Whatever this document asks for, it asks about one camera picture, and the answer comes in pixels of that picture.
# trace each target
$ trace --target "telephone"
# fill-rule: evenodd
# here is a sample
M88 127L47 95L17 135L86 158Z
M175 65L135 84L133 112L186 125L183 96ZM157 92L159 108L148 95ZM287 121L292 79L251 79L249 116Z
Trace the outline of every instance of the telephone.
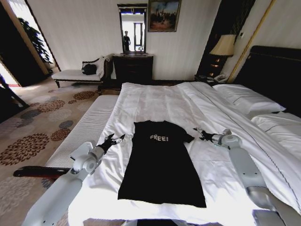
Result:
M227 79L228 78L225 74L220 74L214 78L214 80L217 81L218 83L225 83Z

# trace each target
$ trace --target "pillow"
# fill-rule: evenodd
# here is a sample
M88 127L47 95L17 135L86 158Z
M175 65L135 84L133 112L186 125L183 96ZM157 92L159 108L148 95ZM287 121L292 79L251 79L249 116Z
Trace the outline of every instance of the pillow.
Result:
M290 113L278 113L255 116L252 122L301 160L301 118Z
M219 84L213 86L223 97L240 112L252 118L255 115L281 112L285 108L255 91L236 84Z
M105 61L105 57L101 56L97 62L95 62L97 70L96 70L96 75L99 76L99 78L101 79L103 77L104 74L104 61Z

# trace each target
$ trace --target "mirror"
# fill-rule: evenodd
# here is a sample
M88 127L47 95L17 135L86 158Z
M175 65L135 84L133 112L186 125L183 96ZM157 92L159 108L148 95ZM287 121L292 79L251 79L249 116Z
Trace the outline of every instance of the mirror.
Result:
M118 4L123 53L145 53L147 4Z

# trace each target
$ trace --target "black headboard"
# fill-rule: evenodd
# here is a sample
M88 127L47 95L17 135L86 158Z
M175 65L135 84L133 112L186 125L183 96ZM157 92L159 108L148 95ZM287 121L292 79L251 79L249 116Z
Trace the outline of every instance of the black headboard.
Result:
M301 49L253 46L234 83L301 117Z

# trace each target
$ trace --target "framed painting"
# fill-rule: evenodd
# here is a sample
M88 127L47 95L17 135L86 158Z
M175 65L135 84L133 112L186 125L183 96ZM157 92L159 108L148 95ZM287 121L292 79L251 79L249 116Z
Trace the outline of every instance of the framed painting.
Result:
M149 0L149 32L176 32L181 0Z

